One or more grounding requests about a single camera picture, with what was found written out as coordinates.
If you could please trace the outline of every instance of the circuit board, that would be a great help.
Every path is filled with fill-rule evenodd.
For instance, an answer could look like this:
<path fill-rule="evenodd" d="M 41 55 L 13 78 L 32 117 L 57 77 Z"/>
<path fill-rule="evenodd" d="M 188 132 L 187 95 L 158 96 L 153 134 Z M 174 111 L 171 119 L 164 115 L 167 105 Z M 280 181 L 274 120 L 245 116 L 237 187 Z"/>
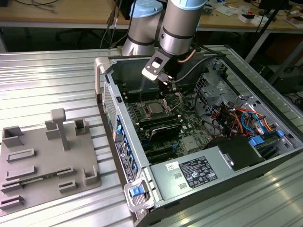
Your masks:
<path fill-rule="evenodd" d="M 156 164 L 173 158 L 195 153 L 205 148 L 212 136 L 195 114 L 189 99 L 181 93 L 167 95 L 164 99 L 126 103 L 126 108 L 137 131 L 149 162 Z M 176 125 L 176 129 L 167 139 L 152 139 L 150 132 L 165 127 L 165 122 Z M 149 122 L 149 130 L 144 126 Z"/>

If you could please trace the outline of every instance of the metal table surface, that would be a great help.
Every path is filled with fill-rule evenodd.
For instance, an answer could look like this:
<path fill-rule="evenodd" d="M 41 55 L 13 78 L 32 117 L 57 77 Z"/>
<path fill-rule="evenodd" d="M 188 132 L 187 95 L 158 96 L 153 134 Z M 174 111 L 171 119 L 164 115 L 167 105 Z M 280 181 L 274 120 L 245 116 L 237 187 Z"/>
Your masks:
<path fill-rule="evenodd" d="M 302 114 L 258 77 L 233 50 L 211 46 L 228 58 L 300 129 Z M 0 226 L 123 226 L 132 217 L 99 116 L 94 59 L 116 51 L 4 53 L 0 55 L 0 129 L 44 127 L 49 111 L 65 108 L 68 121 L 85 117 L 93 137 L 102 185 L 96 189 L 0 217 Z M 227 71 L 240 93 L 248 90 Z M 163 226 L 303 226 L 303 154 L 263 177 L 164 219 Z"/>

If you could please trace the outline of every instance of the workbench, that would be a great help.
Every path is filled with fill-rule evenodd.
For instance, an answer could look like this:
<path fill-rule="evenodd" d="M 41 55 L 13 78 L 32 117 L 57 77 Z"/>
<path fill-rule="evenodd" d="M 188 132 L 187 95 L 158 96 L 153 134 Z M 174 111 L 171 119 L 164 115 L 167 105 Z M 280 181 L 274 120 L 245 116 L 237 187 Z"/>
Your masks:
<path fill-rule="evenodd" d="M 239 0 L 234 3 L 237 6 L 248 5 L 251 11 L 258 15 L 261 9 L 252 4 Z M 113 0 L 60 0 L 54 3 L 54 9 L 58 13 L 52 13 L 34 6 L 20 4 L 14 0 L 9 2 L 8 7 L 0 8 L 0 27 L 52 27 L 52 28 L 94 28 L 104 29 L 107 27 L 107 19 L 114 7 Z M 284 21 L 285 16 L 277 16 L 277 21 L 272 22 L 246 58 L 247 62 L 253 58 L 258 49 L 264 43 L 270 33 L 302 34 L 303 29 L 298 29 Z M 214 10 L 212 16 L 202 15 L 200 31 L 220 32 L 255 32 L 257 26 L 245 24 L 238 19 L 237 15 L 230 17 Z M 120 14 L 117 29 L 127 29 L 128 20 Z"/>
<path fill-rule="evenodd" d="M 209 48 L 227 57 L 303 131 L 303 115 L 258 77 L 248 63 L 224 46 Z M 100 169 L 102 185 L 59 200 L 0 217 L 0 226 L 133 227 L 112 152 L 99 115 L 94 91 L 94 60 L 117 56 L 116 49 L 4 53 L 0 55 L 0 134 L 3 127 L 45 127 L 49 111 L 64 108 L 67 122 L 83 117 Z M 229 71 L 229 82 L 248 91 Z M 303 226 L 303 154 L 253 181 L 240 185 L 153 227 L 172 226 Z"/>

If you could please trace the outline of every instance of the desk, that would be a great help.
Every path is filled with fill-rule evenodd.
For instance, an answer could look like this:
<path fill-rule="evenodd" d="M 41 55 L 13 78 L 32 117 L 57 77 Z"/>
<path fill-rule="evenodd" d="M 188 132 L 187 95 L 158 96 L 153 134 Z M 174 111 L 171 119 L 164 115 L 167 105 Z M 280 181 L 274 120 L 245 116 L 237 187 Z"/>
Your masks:
<path fill-rule="evenodd" d="M 9 6 L 0 8 L 0 27 L 52 27 L 52 28 L 95 28 L 107 27 L 107 19 L 114 7 L 113 0 L 60 0 L 54 3 L 58 13 L 52 13 L 33 6 L 11 0 Z M 235 5 L 249 5 L 254 14 L 261 10 L 239 0 Z M 270 33 L 303 33 L 284 21 L 285 16 L 277 16 L 277 21 L 269 25 L 267 31 L 252 48 L 245 59 L 249 62 Z M 127 29 L 128 20 L 120 17 L 118 29 Z M 202 15 L 200 31 L 255 32 L 256 26 L 238 20 L 237 15 L 227 16 L 218 11 L 213 16 Z"/>

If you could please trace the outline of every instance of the warning label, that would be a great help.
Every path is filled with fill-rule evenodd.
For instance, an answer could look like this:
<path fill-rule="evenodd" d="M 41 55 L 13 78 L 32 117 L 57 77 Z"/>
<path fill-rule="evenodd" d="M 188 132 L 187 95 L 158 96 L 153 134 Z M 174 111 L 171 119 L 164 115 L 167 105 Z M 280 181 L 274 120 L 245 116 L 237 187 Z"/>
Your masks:
<path fill-rule="evenodd" d="M 205 156 L 179 164 L 179 167 L 191 188 L 218 179 Z"/>

